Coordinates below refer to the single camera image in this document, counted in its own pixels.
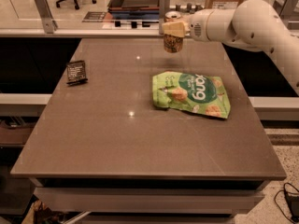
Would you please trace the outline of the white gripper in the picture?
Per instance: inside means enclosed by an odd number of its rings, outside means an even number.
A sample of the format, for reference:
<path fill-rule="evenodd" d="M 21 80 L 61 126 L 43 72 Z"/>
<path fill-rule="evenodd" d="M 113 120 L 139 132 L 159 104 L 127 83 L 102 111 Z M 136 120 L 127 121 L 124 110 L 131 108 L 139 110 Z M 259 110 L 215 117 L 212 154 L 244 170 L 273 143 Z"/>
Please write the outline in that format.
<path fill-rule="evenodd" d="M 232 25 L 234 9 L 202 9 L 189 17 L 190 35 L 196 41 L 230 42 L 235 38 Z M 162 25 L 165 35 L 184 37 L 188 32 L 185 21 L 169 21 Z"/>

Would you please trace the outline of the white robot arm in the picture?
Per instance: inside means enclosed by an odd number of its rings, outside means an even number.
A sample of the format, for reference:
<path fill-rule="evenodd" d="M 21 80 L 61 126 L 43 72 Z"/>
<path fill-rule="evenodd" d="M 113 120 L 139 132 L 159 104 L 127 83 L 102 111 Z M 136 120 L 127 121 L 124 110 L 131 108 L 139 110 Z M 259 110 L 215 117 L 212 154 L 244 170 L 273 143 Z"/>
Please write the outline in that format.
<path fill-rule="evenodd" d="M 299 37 L 263 0 L 247 0 L 235 9 L 202 9 L 185 19 L 166 21 L 162 29 L 166 35 L 189 34 L 196 41 L 261 50 L 299 93 Z"/>

